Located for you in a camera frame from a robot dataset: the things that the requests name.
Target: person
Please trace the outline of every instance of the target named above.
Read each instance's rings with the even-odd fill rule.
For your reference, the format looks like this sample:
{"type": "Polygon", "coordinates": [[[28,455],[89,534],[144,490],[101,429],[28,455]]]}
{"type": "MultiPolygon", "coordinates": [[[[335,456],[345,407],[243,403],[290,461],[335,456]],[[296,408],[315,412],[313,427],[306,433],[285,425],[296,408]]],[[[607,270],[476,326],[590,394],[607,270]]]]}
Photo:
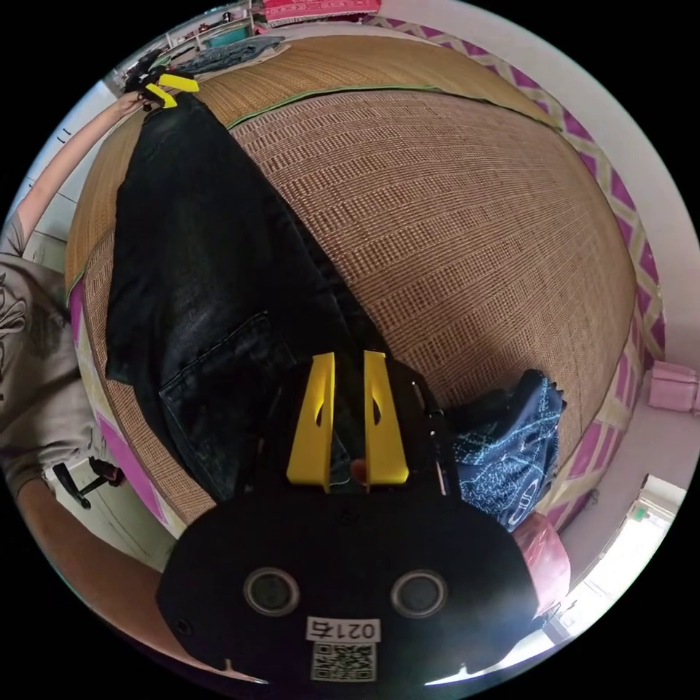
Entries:
{"type": "Polygon", "coordinates": [[[0,469],[36,543],[90,609],[156,651],[215,672],[185,653],[160,616],[160,574],[92,534],[43,478],[62,462],[111,458],[80,379],[63,278],[22,254],[71,172],[142,104],[138,93],[125,94],[77,131],[0,234],[0,469]]]}

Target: black screw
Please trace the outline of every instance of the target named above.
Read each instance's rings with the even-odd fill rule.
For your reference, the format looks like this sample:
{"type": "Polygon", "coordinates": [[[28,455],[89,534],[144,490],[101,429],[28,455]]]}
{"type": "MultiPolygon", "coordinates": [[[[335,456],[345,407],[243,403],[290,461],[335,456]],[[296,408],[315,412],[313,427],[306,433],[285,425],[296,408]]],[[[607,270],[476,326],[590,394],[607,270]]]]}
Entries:
{"type": "Polygon", "coordinates": [[[341,525],[354,525],[358,520],[359,516],[354,508],[342,508],[338,514],[338,522],[341,525]]]}
{"type": "Polygon", "coordinates": [[[177,620],[175,620],[175,632],[181,634],[183,637],[188,637],[192,634],[192,626],[187,620],[177,618],[177,620]]]}

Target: jeans pocket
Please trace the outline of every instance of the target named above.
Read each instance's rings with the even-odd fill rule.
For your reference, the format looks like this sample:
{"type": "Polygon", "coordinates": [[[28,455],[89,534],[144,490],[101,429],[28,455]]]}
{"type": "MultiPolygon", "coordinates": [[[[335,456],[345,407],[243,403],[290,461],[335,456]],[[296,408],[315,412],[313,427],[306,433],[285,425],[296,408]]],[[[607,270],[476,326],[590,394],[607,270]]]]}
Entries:
{"type": "Polygon", "coordinates": [[[254,459],[266,400],[293,364],[267,314],[258,314],[160,390],[178,451],[214,500],[233,495],[241,468],[254,459]]]}

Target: camera lens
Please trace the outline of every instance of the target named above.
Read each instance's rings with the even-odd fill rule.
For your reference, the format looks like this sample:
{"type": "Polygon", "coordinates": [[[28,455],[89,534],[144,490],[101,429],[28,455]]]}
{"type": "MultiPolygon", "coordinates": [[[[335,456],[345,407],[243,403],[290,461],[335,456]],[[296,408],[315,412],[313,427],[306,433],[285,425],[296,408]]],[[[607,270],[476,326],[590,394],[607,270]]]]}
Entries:
{"type": "Polygon", "coordinates": [[[394,609],[407,618],[427,618],[436,613],[447,597],[447,585],[431,571],[403,575],[392,588],[394,609]]]}
{"type": "Polygon", "coordinates": [[[280,569],[257,569],[244,585],[244,596],[261,615],[289,615],[299,603],[299,587],[292,576],[280,569]]]}

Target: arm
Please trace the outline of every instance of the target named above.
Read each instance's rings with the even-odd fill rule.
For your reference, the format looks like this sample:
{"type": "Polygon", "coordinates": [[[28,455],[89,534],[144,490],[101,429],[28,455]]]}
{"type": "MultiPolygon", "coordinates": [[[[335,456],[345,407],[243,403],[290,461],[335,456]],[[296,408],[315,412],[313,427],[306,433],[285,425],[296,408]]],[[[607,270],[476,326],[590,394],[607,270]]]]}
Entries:
{"type": "Polygon", "coordinates": [[[17,205],[17,215],[22,224],[24,240],[22,248],[34,228],[42,218],[51,200],[56,196],[63,183],[75,170],[90,149],[122,118],[135,112],[141,99],[138,93],[122,95],[116,102],[100,112],[80,131],[76,132],[65,146],[54,156],[51,162],[36,179],[29,194],[17,205]]]}
{"type": "Polygon", "coordinates": [[[80,599],[125,634],[177,661],[239,680],[189,656],[155,603],[160,573],[108,545],[81,525],[41,479],[29,481],[17,506],[44,555],[80,599]]]}

